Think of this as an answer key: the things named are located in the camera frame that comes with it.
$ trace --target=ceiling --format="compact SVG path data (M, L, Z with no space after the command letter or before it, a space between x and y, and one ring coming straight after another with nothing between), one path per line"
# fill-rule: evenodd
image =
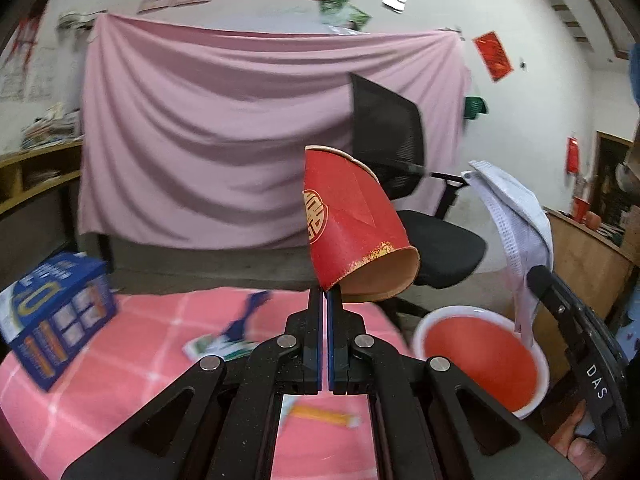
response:
M627 72L628 51L634 38L609 0L546 0L590 66L608 72Z

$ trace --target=cardboard box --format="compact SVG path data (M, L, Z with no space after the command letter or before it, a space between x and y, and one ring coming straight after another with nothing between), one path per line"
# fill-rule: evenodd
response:
M0 292L2 337L45 391L114 314L106 263L80 254L57 254Z

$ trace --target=white cloth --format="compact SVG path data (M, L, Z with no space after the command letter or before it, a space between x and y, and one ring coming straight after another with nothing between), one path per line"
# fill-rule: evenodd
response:
M469 164L475 171L467 171L463 177L487 206L498 228L507 258L516 331L530 347L538 298L529 290L527 273L538 265L553 267L551 225L536 196L510 174L486 161Z

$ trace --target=table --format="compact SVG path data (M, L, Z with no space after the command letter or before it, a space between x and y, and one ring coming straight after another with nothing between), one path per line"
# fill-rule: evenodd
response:
M636 262L610 240L563 214L545 208L554 240L554 270L571 290L605 319ZM549 363L551 385L568 371L566 344L554 317L540 307L533 325Z

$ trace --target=metal screw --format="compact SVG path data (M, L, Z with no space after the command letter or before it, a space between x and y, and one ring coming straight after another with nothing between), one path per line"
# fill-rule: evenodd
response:
M292 348L297 342L298 340L296 337L290 334L282 334L277 339L277 343L280 348Z
M200 368L206 372L217 369L220 366L220 358L215 355L207 355L200 359Z
M429 366L437 372L446 372L451 367L451 363L444 357L434 357L429 362Z
M373 339L369 334L360 334L356 336L356 339L354 339L353 342L360 348L371 348L375 339Z

